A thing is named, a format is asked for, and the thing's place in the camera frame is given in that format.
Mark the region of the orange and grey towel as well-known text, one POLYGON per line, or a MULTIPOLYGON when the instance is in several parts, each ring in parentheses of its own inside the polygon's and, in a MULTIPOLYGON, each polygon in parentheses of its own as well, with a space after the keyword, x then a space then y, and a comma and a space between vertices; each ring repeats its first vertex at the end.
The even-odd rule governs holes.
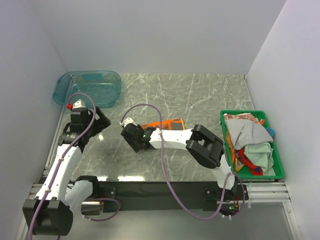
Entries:
MULTIPOLYGON (((160 122, 150 122, 144 123, 140 125, 144 130, 147 128, 159 128, 160 122)), ((185 130, 185 123, 182 118, 173 118, 162 121, 162 129, 163 130, 185 130)))

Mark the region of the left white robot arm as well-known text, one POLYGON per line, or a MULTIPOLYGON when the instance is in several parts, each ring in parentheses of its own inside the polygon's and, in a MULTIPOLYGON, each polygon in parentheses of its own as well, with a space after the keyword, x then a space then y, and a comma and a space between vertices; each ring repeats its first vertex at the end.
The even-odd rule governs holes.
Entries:
POLYGON ((66 236, 82 203, 102 196, 96 176, 80 176, 72 188, 69 182, 90 138, 110 125, 111 121, 97 106, 93 109, 82 105, 71 107, 70 122, 58 138, 56 156, 45 182, 22 207, 29 239, 34 235, 66 236))

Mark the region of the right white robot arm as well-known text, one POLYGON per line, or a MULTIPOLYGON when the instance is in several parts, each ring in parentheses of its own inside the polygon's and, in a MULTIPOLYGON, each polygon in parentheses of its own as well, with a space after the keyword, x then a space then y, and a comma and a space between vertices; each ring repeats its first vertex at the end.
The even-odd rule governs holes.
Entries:
POLYGON ((162 147, 188 151, 198 164, 212 170, 224 199, 231 200, 237 195, 238 181, 226 160, 224 143, 203 125, 196 124, 185 130, 143 129, 135 122, 121 126, 121 136, 136 153, 162 147))

